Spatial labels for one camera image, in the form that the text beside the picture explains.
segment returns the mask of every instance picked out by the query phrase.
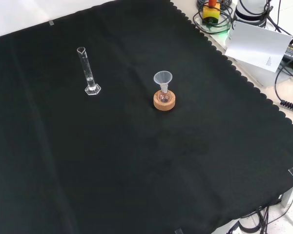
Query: table leg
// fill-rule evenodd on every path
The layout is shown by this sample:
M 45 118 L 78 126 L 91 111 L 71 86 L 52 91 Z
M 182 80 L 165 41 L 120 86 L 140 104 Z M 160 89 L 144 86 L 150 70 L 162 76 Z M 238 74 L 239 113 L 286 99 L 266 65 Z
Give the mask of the table leg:
M 283 194 L 281 205 L 286 208 L 293 200 L 293 188 Z
M 212 234 L 227 233 L 236 224 L 237 221 L 239 221 L 239 219 L 232 220 L 231 222 L 227 223 L 226 225 L 217 228 Z

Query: table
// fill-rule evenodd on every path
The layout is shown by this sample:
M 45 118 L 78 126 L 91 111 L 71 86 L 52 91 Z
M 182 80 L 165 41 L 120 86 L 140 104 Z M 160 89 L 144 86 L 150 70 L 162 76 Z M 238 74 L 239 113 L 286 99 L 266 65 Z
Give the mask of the table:
M 282 114 L 169 2 L 111 4 L 0 38 L 0 234 L 210 234 L 289 189 Z M 169 113 L 150 102 L 159 69 Z

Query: wooden flask stand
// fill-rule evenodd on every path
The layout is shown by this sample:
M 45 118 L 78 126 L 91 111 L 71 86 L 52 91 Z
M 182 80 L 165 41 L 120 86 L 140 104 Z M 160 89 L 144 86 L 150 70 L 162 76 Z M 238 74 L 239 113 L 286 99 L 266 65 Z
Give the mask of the wooden flask stand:
M 175 106 L 175 103 L 176 103 L 176 96 L 175 94 L 168 90 L 168 92 L 170 93 L 171 95 L 171 100 L 169 102 L 161 102 L 158 100 L 157 96 L 159 94 L 161 90 L 157 91 L 155 94 L 154 94 L 154 97 L 153 97 L 153 103 L 154 103 L 154 106 L 156 107 L 156 109 L 160 110 L 160 111 L 169 111 L 171 110 L 174 106 Z

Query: white table surface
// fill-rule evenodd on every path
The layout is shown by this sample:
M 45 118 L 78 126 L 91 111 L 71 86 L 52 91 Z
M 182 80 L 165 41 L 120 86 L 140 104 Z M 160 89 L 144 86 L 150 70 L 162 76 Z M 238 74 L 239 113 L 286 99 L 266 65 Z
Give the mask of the white table surface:
M 196 8 L 196 0 L 171 0 L 174 5 L 180 9 L 185 15 L 192 21 L 193 15 L 197 13 Z M 284 9 L 282 17 L 281 18 L 281 12 L 280 11 L 280 22 L 285 22 L 288 18 L 288 15 L 291 15 L 293 12 L 291 9 L 289 9 L 289 4 L 287 4 L 287 8 Z M 288 29 L 289 33 L 293 33 L 293 25 L 291 26 L 291 29 Z M 223 54 L 225 53 L 225 50 L 209 35 L 206 35 L 209 40 L 212 42 L 216 48 L 221 51 Z M 280 101 L 277 98 L 274 87 L 270 88 L 263 88 L 260 86 L 252 77 L 246 73 L 246 71 L 233 59 L 230 58 L 230 60 L 233 62 L 233 65 L 236 66 L 237 70 L 242 73 L 243 76 L 246 76 L 248 78 L 248 81 L 252 82 L 255 87 L 257 87 L 262 93 L 264 93 L 268 99 L 272 100 L 275 105 L 277 105 L 280 108 L 280 111 L 284 112 L 286 117 L 289 118 L 293 123 L 293 111 L 289 110 L 288 108 L 285 108 L 280 105 Z M 282 82 L 277 85 L 277 90 L 279 96 L 286 101 L 293 102 L 293 79 L 290 79 L 288 81 Z
M 0 36 L 111 0 L 0 0 Z

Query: funnel stem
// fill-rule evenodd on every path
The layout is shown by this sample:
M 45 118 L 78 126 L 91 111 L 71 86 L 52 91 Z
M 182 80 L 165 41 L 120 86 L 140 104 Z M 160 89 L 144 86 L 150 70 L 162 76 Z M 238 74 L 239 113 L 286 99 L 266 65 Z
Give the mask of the funnel stem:
M 161 91 L 166 94 L 168 92 L 168 84 L 161 84 Z

